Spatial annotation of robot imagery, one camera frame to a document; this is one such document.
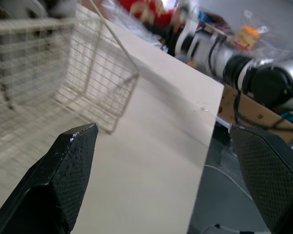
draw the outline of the blue object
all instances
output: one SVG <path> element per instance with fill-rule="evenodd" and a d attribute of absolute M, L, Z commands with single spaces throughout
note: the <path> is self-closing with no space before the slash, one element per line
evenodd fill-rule
<path fill-rule="evenodd" d="M 205 12 L 200 11 L 198 14 L 198 20 L 204 23 L 213 23 L 214 19 L 208 16 Z"/>

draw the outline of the white cable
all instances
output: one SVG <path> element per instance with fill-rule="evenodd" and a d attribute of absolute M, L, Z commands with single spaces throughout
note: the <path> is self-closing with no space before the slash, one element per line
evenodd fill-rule
<path fill-rule="evenodd" d="M 215 224 L 215 225 L 207 226 L 206 228 L 204 228 L 201 231 L 200 234 L 205 234 L 210 228 L 218 228 L 218 229 L 226 230 L 226 231 L 228 231 L 230 233 L 236 233 L 236 234 L 245 233 L 245 232 L 240 231 L 240 230 L 235 230 L 235 229 L 227 228 L 227 227 L 222 226 L 220 224 Z M 271 232 L 247 232 L 247 233 L 253 233 L 253 234 L 271 234 Z"/>
<path fill-rule="evenodd" d="M 232 177 L 230 177 L 227 173 L 225 173 L 224 171 L 222 171 L 221 169 L 219 169 L 215 166 L 205 165 L 205 167 L 213 168 L 213 169 L 221 172 L 222 174 L 224 174 L 227 178 L 229 178 L 233 182 L 233 184 L 235 184 L 243 192 L 243 194 L 245 194 L 251 201 L 253 201 L 253 198 L 242 187 L 240 187 L 240 185 Z"/>
<path fill-rule="evenodd" d="M 206 231 L 208 231 L 210 228 L 214 228 L 215 226 L 214 225 L 210 225 L 210 226 L 207 226 L 206 228 L 204 228 L 200 234 L 205 234 Z"/>

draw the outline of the black cable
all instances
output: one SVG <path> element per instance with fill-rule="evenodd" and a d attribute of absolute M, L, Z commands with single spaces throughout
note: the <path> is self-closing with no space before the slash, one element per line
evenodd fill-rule
<path fill-rule="evenodd" d="M 216 78 L 217 75 L 216 75 L 216 72 L 215 72 L 214 68 L 211 65 L 211 56 L 212 56 L 212 54 L 214 52 L 214 49 L 215 49 L 216 45 L 219 43 L 219 41 L 220 41 L 220 38 L 217 37 L 215 39 L 214 44 L 212 45 L 212 47 L 211 47 L 211 49 L 209 51 L 209 55 L 208 55 L 208 66 L 209 66 L 209 70 L 211 71 L 211 74 L 214 76 L 214 78 Z"/>
<path fill-rule="evenodd" d="M 217 74 L 216 74 L 214 68 L 213 68 L 212 65 L 211 65 L 211 57 L 212 57 L 212 54 L 213 54 L 213 52 L 214 52 L 214 50 L 215 50 L 216 45 L 217 45 L 219 42 L 222 44 L 225 40 L 226 40 L 226 37 L 225 37 L 225 36 L 220 36 L 220 35 L 219 35 L 219 36 L 215 39 L 215 42 L 214 42 L 214 44 L 212 45 L 212 47 L 211 47 L 211 49 L 210 49 L 210 51 L 209 51 L 209 55 L 208 55 L 208 67 L 209 67 L 209 69 L 210 69 L 210 71 L 211 71 L 211 74 L 214 76 L 214 78 L 217 78 Z"/>
<path fill-rule="evenodd" d="M 241 92 L 238 91 L 235 100 L 234 100 L 234 104 L 233 104 L 233 109 L 234 109 L 234 118 L 235 118 L 235 122 L 236 124 L 238 124 L 238 119 L 254 126 L 257 128 L 261 128 L 263 130 L 276 130 L 276 131 L 284 131 L 284 132 L 293 132 L 293 128 L 281 128 L 278 127 L 278 124 L 280 124 L 282 121 L 284 121 L 285 119 L 282 118 L 280 120 L 278 120 L 276 123 L 274 123 L 273 125 L 269 126 L 269 125 L 264 125 L 264 124 L 260 124 L 258 122 L 255 122 L 249 118 L 247 118 L 246 116 L 242 115 L 239 111 L 239 103 L 240 103 L 240 96 L 241 96 Z"/>

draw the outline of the white tabletop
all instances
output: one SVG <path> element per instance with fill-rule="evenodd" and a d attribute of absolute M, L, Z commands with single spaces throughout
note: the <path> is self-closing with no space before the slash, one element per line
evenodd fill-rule
<path fill-rule="evenodd" d="M 75 234 L 184 234 L 223 86 L 111 24 L 141 69 L 113 135 L 98 135 Z"/>

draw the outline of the plastic bag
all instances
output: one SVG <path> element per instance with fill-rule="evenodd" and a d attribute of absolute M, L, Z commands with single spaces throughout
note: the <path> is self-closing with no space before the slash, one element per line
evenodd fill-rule
<path fill-rule="evenodd" d="M 254 28 L 259 33 L 252 49 L 249 51 L 242 50 L 242 53 L 257 59 L 283 60 L 293 52 L 293 48 L 288 47 L 286 38 L 270 23 L 253 12 L 244 11 L 242 26 Z"/>

